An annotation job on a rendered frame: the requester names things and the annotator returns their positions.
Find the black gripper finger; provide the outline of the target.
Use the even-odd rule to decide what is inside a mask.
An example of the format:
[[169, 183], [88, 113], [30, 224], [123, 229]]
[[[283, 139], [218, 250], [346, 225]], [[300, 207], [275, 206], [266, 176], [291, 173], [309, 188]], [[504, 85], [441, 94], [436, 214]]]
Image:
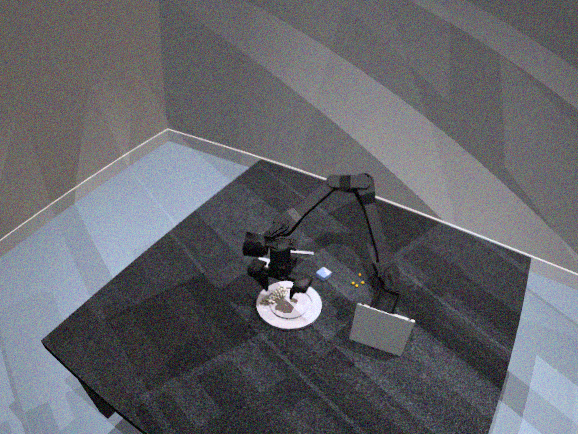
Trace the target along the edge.
[[290, 289], [289, 298], [292, 299], [293, 295], [296, 294], [296, 293], [297, 293], [297, 294], [300, 294], [300, 293], [298, 293], [298, 292], [295, 292], [294, 289], [293, 289], [293, 286], [292, 286], [291, 289]]
[[263, 275], [262, 278], [257, 277], [254, 279], [256, 279], [261, 284], [261, 286], [265, 292], [268, 291], [268, 276], [267, 275]]

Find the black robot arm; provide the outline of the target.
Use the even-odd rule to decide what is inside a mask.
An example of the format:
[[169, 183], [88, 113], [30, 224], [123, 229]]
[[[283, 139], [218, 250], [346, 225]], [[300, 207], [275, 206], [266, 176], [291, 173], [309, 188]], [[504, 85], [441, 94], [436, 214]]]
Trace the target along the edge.
[[246, 232], [242, 246], [243, 255], [263, 258], [270, 248], [270, 260], [275, 264], [285, 264], [289, 262], [290, 256], [292, 257], [289, 272], [291, 273], [298, 258], [291, 251], [297, 251], [298, 241], [293, 238], [276, 238], [291, 235], [303, 218], [335, 190], [355, 193], [364, 209], [366, 223], [376, 251], [376, 263], [372, 266], [375, 270], [375, 277], [378, 277], [380, 281], [380, 288], [378, 287], [377, 292], [374, 293], [370, 308], [393, 315], [403, 284], [399, 279], [400, 270], [388, 250], [388, 243], [381, 225], [376, 205], [374, 180], [367, 173], [328, 176], [296, 206], [276, 216], [272, 226], [264, 234]]

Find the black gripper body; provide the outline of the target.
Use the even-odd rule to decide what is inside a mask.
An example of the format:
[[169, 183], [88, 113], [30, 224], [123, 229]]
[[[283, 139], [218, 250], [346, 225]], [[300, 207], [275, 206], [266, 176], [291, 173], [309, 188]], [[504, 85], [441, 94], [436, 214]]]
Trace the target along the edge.
[[267, 262], [254, 259], [248, 267], [248, 275], [254, 278], [262, 278], [263, 275], [275, 278], [281, 281], [288, 280], [293, 282], [293, 289], [298, 293], [307, 293], [310, 285], [312, 284], [312, 275], [300, 272], [298, 275], [289, 273], [290, 272], [290, 261], [292, 257], [290, 256], [289, 262], [285, 264], [275, 264], [271, 260], [268, 264]]

